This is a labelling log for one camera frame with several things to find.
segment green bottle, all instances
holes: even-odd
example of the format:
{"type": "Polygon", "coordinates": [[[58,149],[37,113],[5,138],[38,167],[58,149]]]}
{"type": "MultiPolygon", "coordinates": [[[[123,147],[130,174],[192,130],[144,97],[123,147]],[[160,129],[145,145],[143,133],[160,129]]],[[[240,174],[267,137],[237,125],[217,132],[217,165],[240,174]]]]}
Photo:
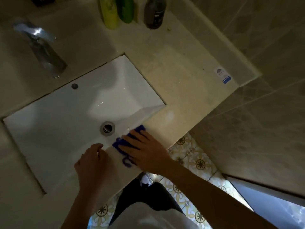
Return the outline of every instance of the green bottle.
{"type": "Polygon", "coordinates": [[[133,0],[116,0],[117,13],[125,23],[131,23],[134,18],[135,7],[133,0]]]}

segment sink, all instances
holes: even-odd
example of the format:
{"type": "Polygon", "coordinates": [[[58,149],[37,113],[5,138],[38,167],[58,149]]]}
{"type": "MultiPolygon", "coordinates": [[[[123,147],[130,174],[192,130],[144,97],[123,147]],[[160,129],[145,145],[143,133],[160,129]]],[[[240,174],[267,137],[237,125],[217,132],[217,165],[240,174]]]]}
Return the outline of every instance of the sink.
{"type": "Polygon", "coordinates": [[[92,144],[108,148],[163,107],[123,55],[13,113],[4,123],[48,193],[73,173],[74,163],[92,144]]]}

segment blue cloth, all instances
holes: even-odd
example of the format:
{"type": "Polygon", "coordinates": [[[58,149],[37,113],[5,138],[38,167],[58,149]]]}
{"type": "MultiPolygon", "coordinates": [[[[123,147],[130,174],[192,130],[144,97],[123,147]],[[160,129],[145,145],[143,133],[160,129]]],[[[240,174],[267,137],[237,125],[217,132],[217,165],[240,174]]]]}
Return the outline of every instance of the blue cloth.
{"type": "MultiPolygon", "coordinates": [[[[139,134],[141,134],[141,133],[140,133],[141,130],[145,130],[144,125],[140,125],[140,126],[138,126],[138,127],[135,128],[135,131],[138,132],[139,134]]],[[[131,137],[131,138],[133,138],[133,139],[138,140],[134,135],[131,135],[130,133],[128,133],[127,136],[129,136],[129,137],[131,137]]],[[[126,167],[130,168],[130,167],[132,166],[130,163],[132,163],[132,164],[135,165],[135,163],[134,163],[132,160],[130,160],[130,156],[129,156],[127,153],[125,153],[124,151],[122,151],[122,150],[119,149],[119,145],[124,145],[124,146],[128,146],[128,147],[135,148],[135,149],[139,149],[139,148],[134,147],[133,145],[131,145],[130,143],[128,143],[127,141],[125,141],[124,139],[122,139],[122,138],[120,138],[120,137],[118,137],[118,138],[116,139],[116,142],[114,142],[114,143],[112,144],[112,146],[115,147],[116,150],[118,150],[121,154],[124,155],[123,164],[124,164],[126,167]]]]}

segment person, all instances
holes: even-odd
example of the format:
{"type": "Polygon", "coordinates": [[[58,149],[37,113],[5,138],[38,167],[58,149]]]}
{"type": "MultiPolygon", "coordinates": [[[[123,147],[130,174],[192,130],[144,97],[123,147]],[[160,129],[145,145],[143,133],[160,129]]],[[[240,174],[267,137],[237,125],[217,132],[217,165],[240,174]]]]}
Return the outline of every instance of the person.
{"type": "MultiPolygon", "coordinates": [[[[213,229],[276,228],[232,196],[201,179],[173,161],[167,150],[147,131],[130,133],[138,140],[122,136],[138,149],[120,146],[144,172],[162,175],[171,180],[195,205],[213,229]]],[[[104,180],[107,154],[102,144],[94,144],[75,163],[79,193],[62,229],[87,228],[96,209],[95,202],[104,180]]],[[[160,183],[150,186],[133,180],[121,194],[110,229],[116,228],[198,228],[160,183]]]]}

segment patterned floor tile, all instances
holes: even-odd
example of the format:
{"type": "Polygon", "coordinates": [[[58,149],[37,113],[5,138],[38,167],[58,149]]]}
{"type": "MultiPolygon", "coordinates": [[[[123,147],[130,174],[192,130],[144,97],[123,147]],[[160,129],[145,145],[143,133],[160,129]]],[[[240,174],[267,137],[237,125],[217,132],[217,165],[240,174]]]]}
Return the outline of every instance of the patterned floor tile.
{"type": "Polygon", "coordinates": [[[244,198],[238,193],[238,191],[234,188],[234,186],[226,180],[219,171],[217,171],[209,180],[210,183],[222,189],[236,200],[244,204],[246,207],[252,210],[249,204],[244,200],[244,198]]]}
{"type": "Polygon", "coordinates": [[[206,181],[217,171],[216,166],[198,146],[182,160],[182,163],[183,166],[206,181]]]}
{"type": "Polygon", "coordinates": [[[101,229],[107,228],[110,220],[114,214],[117,200],[119,199],[121,192],[110,199],[104,206],[102,206],[91,219],[91,228],[92,229],[101,229]]]}
{"type": "Polygon", "coordinates": [[[212,229],[208,221],[202,216],[202,214],[196,209],[196,207],[190,202],[188,206],[182,209],[183,213],[192,220],[199,229],[212,229]]]}
{"type": "Polygon", "coordinates": [[[168,149],[168,153],[170,154],[171,158],[176,161],[179,158],[183,159],[196,146],[197,144],[195,140],[189,133],[187,133],[168,149]]]}
{"type": "Polygon", "coordinates": [[[181,209],[185,206],[189,199],[167,178],[162,178],[160,183],[167,189],[167,191],[173,196],[181,209]]]}
{"type": "Polygon", "coordinates": [[[159,182],[161,181],[161,179],[163,178],[163,176],[159,175],[159,174],[153,174],[153,173],[148,173],[148,175],[150,176],[150,179],[153,182],[159,182]]]}

